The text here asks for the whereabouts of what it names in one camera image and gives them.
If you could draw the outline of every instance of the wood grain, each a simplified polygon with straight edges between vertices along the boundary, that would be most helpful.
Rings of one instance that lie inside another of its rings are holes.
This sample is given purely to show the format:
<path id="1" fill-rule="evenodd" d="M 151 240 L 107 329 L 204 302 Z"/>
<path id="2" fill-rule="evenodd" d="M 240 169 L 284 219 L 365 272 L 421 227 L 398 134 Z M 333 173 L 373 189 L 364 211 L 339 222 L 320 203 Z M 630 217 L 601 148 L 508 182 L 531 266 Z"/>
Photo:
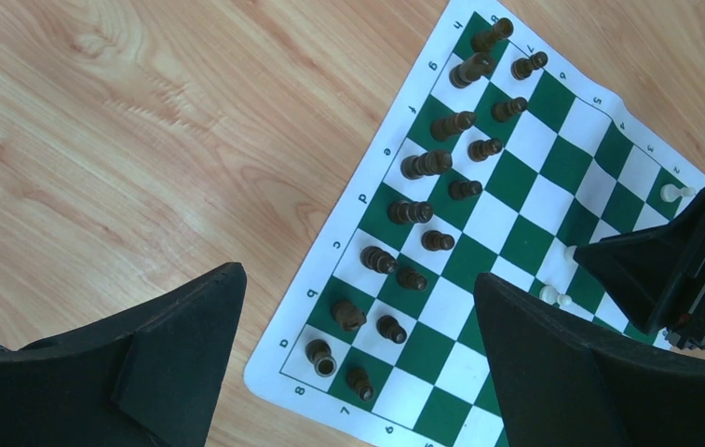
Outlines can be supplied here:
<path id="1" fill-rule="evenodd" d="M 705 1 L 507 7 L 705 171 Z M 0 343 L 235 260 L 208 445 L 353 445 L 243 366 L 443 0 L 0 0 Z"/>

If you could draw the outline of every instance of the chessboard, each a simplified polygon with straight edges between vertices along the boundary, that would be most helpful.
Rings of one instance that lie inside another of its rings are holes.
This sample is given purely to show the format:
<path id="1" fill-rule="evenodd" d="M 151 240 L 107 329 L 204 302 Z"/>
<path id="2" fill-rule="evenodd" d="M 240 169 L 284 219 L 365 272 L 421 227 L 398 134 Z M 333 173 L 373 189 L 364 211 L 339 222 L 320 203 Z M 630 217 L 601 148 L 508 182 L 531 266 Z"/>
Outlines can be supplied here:
<path id="1" fill-rule="evenodd" d="M 489 58 L 470 61 L 476 39 Z M 631 326 L 567 252 L 665 224 L 704 186 L 615 93 L 499 3 L 451 0 L 245 382 L 375 445 L 507 445 L 476 276 L 493 272 L 536 297 L 548 286 L 562 309 L 667 347 Z"/>

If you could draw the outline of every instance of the wooden surface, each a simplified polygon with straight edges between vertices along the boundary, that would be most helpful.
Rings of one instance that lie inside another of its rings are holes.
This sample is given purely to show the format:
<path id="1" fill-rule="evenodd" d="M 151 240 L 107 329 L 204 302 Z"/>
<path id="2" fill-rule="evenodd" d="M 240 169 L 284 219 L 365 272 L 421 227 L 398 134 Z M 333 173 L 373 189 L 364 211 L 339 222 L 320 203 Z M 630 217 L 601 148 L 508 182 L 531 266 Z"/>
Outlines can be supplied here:
<path id="1" fill-rule="evenodd" d="M 507 0 L 705 171 L 704 0 Z M 0 343 L 226 261 L 249 288 L 208 445 L 350 445 L 245 362 L 444 0 L 0 0 Z"/>

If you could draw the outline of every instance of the white chess piece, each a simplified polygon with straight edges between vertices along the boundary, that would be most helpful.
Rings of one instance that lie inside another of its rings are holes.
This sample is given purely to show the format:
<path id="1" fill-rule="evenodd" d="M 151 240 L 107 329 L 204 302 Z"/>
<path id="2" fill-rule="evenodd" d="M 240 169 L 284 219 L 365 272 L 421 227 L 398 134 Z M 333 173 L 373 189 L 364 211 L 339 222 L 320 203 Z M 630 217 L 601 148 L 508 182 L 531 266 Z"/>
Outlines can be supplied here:
<path id="1" fill-rule="evenodd" d="M 538 297 L 548 305 L 554 305 L 555 303 L 559 305 L 570 305 L 572 303 L 571 296 L 560 293 L 552 286 L 542 287 L 541 291 L 538 293 Z"/>
<path id="2" fill-rule="evenodd" d="M 668 183 L 662 186 L 659 195 L 662 197 L 662 200 L 670 203 L 678 200 L 679 197 L 692 197 L 697 193 L 698 191 L 696 191 L 695 188 L 690 188 L 689 186 L 679 188 L 672 183 Z"/>
<path id="3" fill-rule="evenodd" d="M 574 260 L 575 251 L 576 245 L 570 245 L 566 247 L 566 250 L 563 251 L 563 258 L 566 260 L 567 263 L 576 264 L 576 261 Z"/>

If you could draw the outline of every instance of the green and white chessboard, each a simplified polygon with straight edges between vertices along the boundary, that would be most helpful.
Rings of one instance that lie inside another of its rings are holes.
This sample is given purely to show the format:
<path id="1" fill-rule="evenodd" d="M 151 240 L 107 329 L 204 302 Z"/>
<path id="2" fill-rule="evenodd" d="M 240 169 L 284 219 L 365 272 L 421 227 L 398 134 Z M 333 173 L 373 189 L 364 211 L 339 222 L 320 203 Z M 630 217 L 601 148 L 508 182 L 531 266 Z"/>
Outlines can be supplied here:
<path id="1" fill-rule="evenodd" d="M 502 17 L 515 31 L 492 54 L 495 72 L 452 87 L 449 71 L 473 54 L 470 37 Z M 511 63 L 538 50 L 549 55 L 545 69 L 515 80 Z M 494 122 L 492 105 L 518 96 L 529 101 L 528 111 Z M 434 119 L 463 110 L 476 112 L 473 129 L 445 142 L 431 138 Z M 470 161 L 468 145 L 493 137 L 505 150 Z M 402 176 L 404 157 L 436 149 L 453 151 L 451 171 Z M 480 181 L 483 194 L 450 200 L 448 185 L 457 179 Z M 534 295 L 552 285 L 574 300 L 565 310 L 663 345 L 639 334 L 563 252 L 666 223 L 689 200 L 662 201 L 667 183 L 699 189 L 705 175 L 499 3 L 451 0 L 254 351 L 245 382 L 265 400 L 376 445 L 507 445 L 473 311 L 475 277 L 491 271 Z M 435 216 L 395 225 L 386 209 L 398 199 L 428 200 Z M 455 248 L 424 250 L 420 236 L 428 229 L 454 236 Z M 395 275 L 364 268 L 359 255 L 370 245 L 426 276 L 426 290 L 406 291 Z M 331 305 L 342 298 L 367 312 L 356 332 L 332 319 Z M 377 333 L 383 315 L 406 329 L 406 343 Z M 330 377 L 316 375 L 306 357 L 315 339 L 329 344 L 338 363 Z M 352 367 L 369 374 L 373 400 L 360 401 L 346 385 Z"/>

